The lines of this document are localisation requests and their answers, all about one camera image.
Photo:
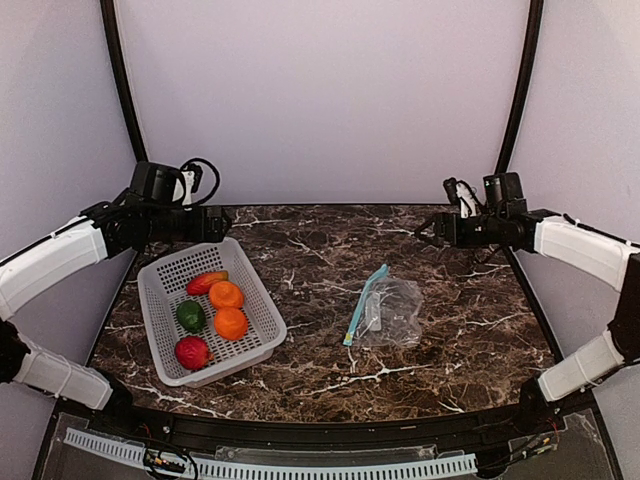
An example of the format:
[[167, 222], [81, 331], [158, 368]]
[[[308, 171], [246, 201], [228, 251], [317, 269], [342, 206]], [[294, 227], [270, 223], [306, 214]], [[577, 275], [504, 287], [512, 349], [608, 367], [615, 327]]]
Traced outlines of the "orange fake fruit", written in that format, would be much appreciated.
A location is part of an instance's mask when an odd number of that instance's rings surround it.
[[214, 329], [220, 337], [229, 341], [242, 339], [248, 331], [248, 326], [248, 319], [239, 308], [221, 308], [214, 316]]
[[242, 308], [244, 294], [241, 289], [230, 281], [218, 281], [209, 289], [209, 301], [216, 309]]

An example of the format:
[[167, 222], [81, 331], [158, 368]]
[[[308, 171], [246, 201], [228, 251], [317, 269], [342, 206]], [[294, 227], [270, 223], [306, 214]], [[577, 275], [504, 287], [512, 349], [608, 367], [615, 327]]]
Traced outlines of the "clear zip top bag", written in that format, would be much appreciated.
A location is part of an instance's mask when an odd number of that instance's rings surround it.
[[366, 280], [342, 344], [372, 348], [417, 346], [422, 337], [418, 314], [424, 295], [415, 281], [390, 275], [383, 264]]

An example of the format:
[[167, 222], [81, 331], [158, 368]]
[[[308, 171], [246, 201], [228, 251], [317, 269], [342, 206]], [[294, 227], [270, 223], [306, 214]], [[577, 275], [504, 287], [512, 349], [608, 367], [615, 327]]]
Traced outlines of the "green fake vegetable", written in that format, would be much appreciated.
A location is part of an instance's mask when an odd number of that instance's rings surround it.
[[189, 333], [199, 333], [207, 325], [203, 308], [193, 300], [185, 300], [177, 306], [176, 318], [179, 325]]

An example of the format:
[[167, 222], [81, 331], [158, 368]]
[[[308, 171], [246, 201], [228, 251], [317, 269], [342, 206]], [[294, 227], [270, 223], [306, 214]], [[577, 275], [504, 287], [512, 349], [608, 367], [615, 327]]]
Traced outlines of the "red fake apple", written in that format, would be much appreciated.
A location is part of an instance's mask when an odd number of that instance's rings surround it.
[[174, 347], [174, 355], [178, 363], [190, 371], [203, 369], [214, 360], [213, 352], [198, 336], [187, 336], [179, 340]]

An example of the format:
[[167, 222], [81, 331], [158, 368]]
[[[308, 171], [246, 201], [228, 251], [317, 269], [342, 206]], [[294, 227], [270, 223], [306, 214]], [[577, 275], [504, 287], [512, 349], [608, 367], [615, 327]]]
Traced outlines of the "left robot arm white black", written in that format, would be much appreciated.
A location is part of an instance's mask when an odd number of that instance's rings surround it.
[[1, 262], [1, 380], [20, 383], [56, 398], [101, 411], [120, 436], [141, 427], [132, 395], [115, 377], [82, 366], [34, 343], [12, 323], [18, 310], [76, 272], [153, 242], [209, 242], [224, 239], [231, 220], [209, 205], [220, 185], [209, 161], [180, 167], [136, 165], [130, 185], [113, 201], [82, 210], [64, 226]]

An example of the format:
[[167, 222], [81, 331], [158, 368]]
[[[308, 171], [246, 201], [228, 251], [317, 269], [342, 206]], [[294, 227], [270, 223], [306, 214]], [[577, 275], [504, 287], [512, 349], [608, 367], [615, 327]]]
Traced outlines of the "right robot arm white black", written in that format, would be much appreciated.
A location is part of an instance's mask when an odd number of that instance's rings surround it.
[[524, 250], [585, 272], [619, 295], [605, 331], [541, 373], [525, 390], [524, 401], [511, 410], [511, 426], [530, 434], [547, 420], [550, 404], [638, 362], [639, 245], [567, 214], [529, 209], [515, 172], [484, 177], [484, 203], [462, 180], [449, 178], [443, 186], [459, 209], [431, 216], [416, 229], [419, 240], [433, 246]]

